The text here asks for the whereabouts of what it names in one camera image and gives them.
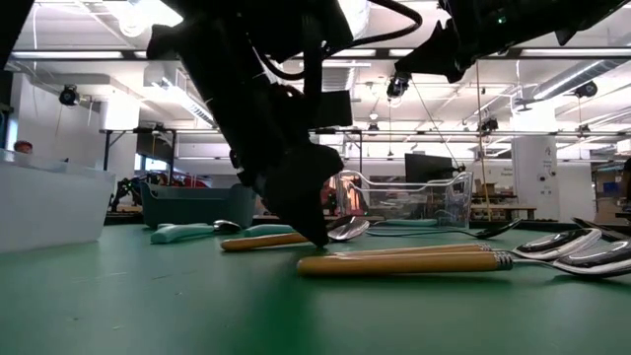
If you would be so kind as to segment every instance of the wooden handle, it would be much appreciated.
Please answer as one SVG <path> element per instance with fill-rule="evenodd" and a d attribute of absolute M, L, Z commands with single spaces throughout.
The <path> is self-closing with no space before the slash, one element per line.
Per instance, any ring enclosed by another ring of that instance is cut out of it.
<path fill-rule="evenodd" d="M 494 252 L 310 256 L 298 263 L 298 272 L 305 276 L 381 276 L 494 271 L 499 268 Z"/>
<path fill-rule="evenodd" d="M 396 248 L 396 249 L 335 252 L 333 255 L 340 255 L 340 256 L 402 255 L 402 254 L 421 254 L 421 253 L 440 253 L 440 252 L 489 251 L 489 249 L 490 248 L 486 245 L 466 244 L 466 245 L 435 246 L 435 247 L 421 247 L 421 248 Z"/>
<path fill-rule="evenodd" d="M 308 242 L 308 240 L 301 234 L 289 233 L 282 235 L 227 240 L 221 243 L 221 248 L 225 251 L 243 251 L 249 249 L 285 246 L 289 244 L 305 242 Z"/>

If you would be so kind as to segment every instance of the green table surface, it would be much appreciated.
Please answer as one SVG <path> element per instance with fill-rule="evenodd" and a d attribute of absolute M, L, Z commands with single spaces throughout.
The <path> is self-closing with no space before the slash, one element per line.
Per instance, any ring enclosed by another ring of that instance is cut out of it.
<path fill-rule="evenodd" d="M 546 268 L 303 279 L 293 246 L 152 246 L 142 226 L 98 243 L 0 255 L 0 354 L 628 354 L 631 277 Z M 542 233 L 515 231 L 495 248 Z M 360 238 L 331 250 L 475 242 Z"/>

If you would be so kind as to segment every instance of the teal handle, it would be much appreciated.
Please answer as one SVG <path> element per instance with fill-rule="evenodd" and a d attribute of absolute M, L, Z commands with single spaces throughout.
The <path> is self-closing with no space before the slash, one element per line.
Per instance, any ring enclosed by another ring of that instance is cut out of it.
<path fill-rule="evenodd" d="M 288 233 L 296 233 L 296 230 L 288 225 L 260 225 L 244 230 L 244 237 L 252 238 Z"/>
<path fill-rule="evenodd" d="M 158 228 L 156 228 L 156 230 L 159 229 L 163 229 L 165 227 L 170 227 L 170 226 L 208 226 L 208 224 L 206 223 L 191 223 L 191 224 L 187 224 L 187 225 L 176 225 L 173 223 L 161 223 L 158 225 Z"/>
<path fill-rule="evenodd" d="M 167 226 L 151 235 L 151 244 L 168 244 L 186 239 L 213 236 L 212 226 Z"/>
<path fill-rule="evenodd" d="M 435 220 L 435 219 L 425 219 L 425 220 L 385 220 L 383 222 L 383 224 L 387 225 L 387 226 L 424 228 L 424 227 L 435 227 L 438 224 L 438 221 Z"/>

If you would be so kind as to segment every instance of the white pillar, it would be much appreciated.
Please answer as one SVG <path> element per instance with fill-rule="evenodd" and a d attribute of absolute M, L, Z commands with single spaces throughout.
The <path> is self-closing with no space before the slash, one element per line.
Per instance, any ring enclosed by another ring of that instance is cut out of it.
<path fill-rule="evenodd" d="M 554 106 L 540 103 L 528 111 L 514 111 L 511 125 L 516 131 L 556 131 Z M 560 218 L 556 138 L 513 139 L 515 193 L 521 205 L 536 207 L 537 219 Z"/>
<path fill-rule="evenodd" d="M 125 94 L 116 94 L 102 103 L 102 129 L 123 130 L 138 127 L 140 103 Z M 113 142 L 119 133 L 111 135 Z M 109 148 L 107 170 L 116 174 L 116 180 L 133 178 L 137 136 L 125 133 Z"/>

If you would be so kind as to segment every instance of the computer monitor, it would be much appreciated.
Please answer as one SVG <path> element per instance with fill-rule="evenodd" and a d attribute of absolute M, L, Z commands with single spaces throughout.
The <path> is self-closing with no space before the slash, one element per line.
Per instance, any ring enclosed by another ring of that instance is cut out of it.
<path fill-rule="evenodd" d="M 454 177 L 451 158 L 433 157 L 423 154 L 405 155 L 405 181 L 427 182 Z"/>

